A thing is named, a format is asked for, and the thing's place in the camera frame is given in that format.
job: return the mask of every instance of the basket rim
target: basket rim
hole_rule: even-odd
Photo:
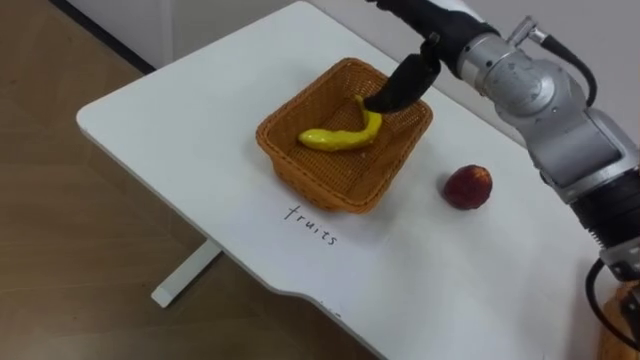
[[[388,184],[393,180],[394,177],[393,176],[388,176],[388,177],[386,177],[384,179],[384,181],[379,182],[375,186],[373,191],[371,191],[365,197],[365,199],[363,199],[361,201],[353,201],[352,199],[346,197],[343,194],[340,194],[340,193],[336,192],[331,187],[329,187],[329,186],[325,185],[324,183],[322,183],[313,174],[309,173],[307,170],[302,168],[300,165],[298,165],[298,163],[293,161],[290,156],[288,156],[286,153],[284,153],[282,150],[280,150],[277,146],[275,146],[271,141],[269,141],[269,132],[271,131],[272,127],[274,126],[275,120],[277,120],[277,117],[275,116],[276,113],[281,113],[283,111],[286,111],[289,107],[293,106],[294,103],[298,103],[301,100],[308,98],[309,96],[311,96],[313,90],[316,87],[324,84],[336,72],[338,72],[339,70],[343,69],[344,67],[346,67],[348,65],[355,65],[355,66],[363,67],[367,71],[372,72],[376,76],[381,76],[381,77],[385,77],[386,78],[386,75],[384,75],[382,72],[380,72],[379,70],[377,70],[376,68],[374,68],[370,64],[367,64],[367,63],[365,63],[364,61],[362,61],[360,59],[351,58],[351,57],[343,58],[342,60],[340,60],[339,62],[334,64],[323,75],[321,75],[320,78],[317,78],[315,81],[311,82],[305,89],[303,89],[301,92],[299,92],[297,95],[295,95],[289,101],[287,101],[284,105],[282,105],[274,113],[269,115],[258,126],[258,129],[256,131],[256,139],[257,139],[258,145],[267,153],[267,155],[271,158],[272,162],[275,162],[275,161],[284,162],[286,164],[286,166],[289,166],[289,167],[293,168],[294,171],[300,173],[306,179],[311,181],[315,186],[317,186],[320,190],[322,190],[326,195],[329,195],[331,197],[332,202],[334,203],[335,206],[342,207],[342,205],[347,205],[347,206],[350,206],[350,207],[353,207],[353,208],[359,208],[360,209],[360,208],[366,208],[367,205],[369,205],[371,202],[376,201],[377,198],[381,195],[381,192],[383,192],[383,191],[385,191],[387,189]],[[428,104],[426,104],[424,101],[422,101],[422,100],[417,101],[416,104],[418,106],[420,106],[423,110],[425,110],[425,116],[424,117],[426,118],[426,121],[424,121],[423,127],[426,130],[426,128],[429,127],[429,125],[431,124],[431,122],[433,120],[433,111],[432,111],[431,107]],[[423,134],[424,134],[424,131],[416,131],[413,134],[413,136],[411,137],[411,141],[408,141],[405,144],[405,146],[404,146],[404,148],[402,149],[402,152],[401,152],[402,155],[398,156],[398,159],[407,158],[408,157],[407,152],[411,152],[413,150],[413,148],[415,147],[415,145],[419,141],[419,138],[422,137]],[[395,168],[397,166],[398,166],[398,161],[395,161],[394,164],[393,164],[393,167]]]

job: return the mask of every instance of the yellow banana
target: yellow banana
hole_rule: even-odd
[[[365,109],[362,96],[356,95],[355,98],[364,118],[364,130],[356,132],[309,129],[298,135],[298,140],[309,148],[322,151],[350,150],[371,144],[382,125],[382,115]]]

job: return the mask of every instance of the white table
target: white table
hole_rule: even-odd
[[[80,111],[87,136],[210,238],[154,298],[166,306],[222,248],[390,359],[593,358],[594,242],[522,148],[437,90],[433,124],[372,213],[323,213],[276,179],[256,127],[348,56],[397,65],[296,3]],[[494,191],[460,212],[436,184],[469,163]],[[298,205],[338,242],[285,220]]]

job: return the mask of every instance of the black cable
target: black cable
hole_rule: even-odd
[[[541,43],[542,46],[547,51],[552,54],[560,57],[562,60],[568,62],[573,65],[580,71],[582,76],[584,76],[585,80],[587,80],[587,85],[589,85],[589,97],[587,98],[587,107],[591,107],[593,103],[596,101],[596,96],[598,94],[598,83],[596,82],[596,77],[593,76],[591,69],[580,60],[571,50],[569,50],[566,46],[562,45],[560,41],[553,37],[553,35],[548,35]]]
[[[607,328],[607,330],[609,330],[609,332],[611,332],[615,337],[617,337],[625,345],[629,346],[635,351],[640,351],[640,348],[638,347],[638,344],[635,343],[635,341],[631,340],[629,337],[623,334],[620,330],[618,330],[615,326],[613,326],[611,322],[609,322],[609,319],[607,319],[605,314],[600,309],[600,305],[598,305],[598,301],[596,299],[596,293],[595,293],[595,283],[596,283],[596,278],[598,277],[598,274],[600,273],[603,267],[604,267],[604,263],[602,262],[602,260],[598,259],[593,264],[593,266],[591,267],[591,270],[589,270],[589,273],[587,274],[587,279],[585,280],[585,291],[587,293],[587,301],[589,301],[589,305],[591,306],[591,310],[593,310],[593,313],[596,315],[598,320],[600,320],[602,325],[605,328]]]

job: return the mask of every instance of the toy fruit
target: toy fruit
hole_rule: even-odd
[[[322,151],[350,150],[371,144],[382,125],[382,115],[365,109],[361,96],[356,95],[356,101],[364,118],[364,130],[355,132],[310,129],[298,135],[298,140],[309,148]]]
[[[457,209],[477,209],[489,199],[492,188],[493,181],[487,169],[468,165],[449,177],[444,185],[443,197]]]

